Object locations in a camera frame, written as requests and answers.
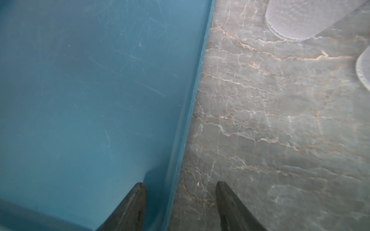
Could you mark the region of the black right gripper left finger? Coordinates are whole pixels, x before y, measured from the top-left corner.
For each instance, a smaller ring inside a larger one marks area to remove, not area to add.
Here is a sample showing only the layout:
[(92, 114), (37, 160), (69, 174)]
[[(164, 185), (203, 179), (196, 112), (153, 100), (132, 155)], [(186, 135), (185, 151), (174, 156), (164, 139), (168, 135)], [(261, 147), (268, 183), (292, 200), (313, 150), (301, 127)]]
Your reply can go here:
[(144, 226), (147, 192), (137, 183), (120, 202), (98, 231), (141, 231)]

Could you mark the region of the teal plastic tray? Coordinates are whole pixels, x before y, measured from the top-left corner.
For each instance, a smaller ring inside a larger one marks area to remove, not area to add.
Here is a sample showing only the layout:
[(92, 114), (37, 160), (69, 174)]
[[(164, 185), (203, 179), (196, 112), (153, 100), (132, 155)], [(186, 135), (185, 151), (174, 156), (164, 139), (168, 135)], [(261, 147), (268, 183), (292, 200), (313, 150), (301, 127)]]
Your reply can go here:
[(168, 228), (215, 1), (1, 1), (1, 230)]

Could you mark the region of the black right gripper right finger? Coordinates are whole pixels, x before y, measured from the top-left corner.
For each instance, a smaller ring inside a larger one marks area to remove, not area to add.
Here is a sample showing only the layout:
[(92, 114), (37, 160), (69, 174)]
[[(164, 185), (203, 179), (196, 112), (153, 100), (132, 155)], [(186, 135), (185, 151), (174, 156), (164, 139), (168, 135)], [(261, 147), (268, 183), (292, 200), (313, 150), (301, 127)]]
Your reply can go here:
[(222, 231), (267, 231), (226, 182), (218, 181), (215, 193)]

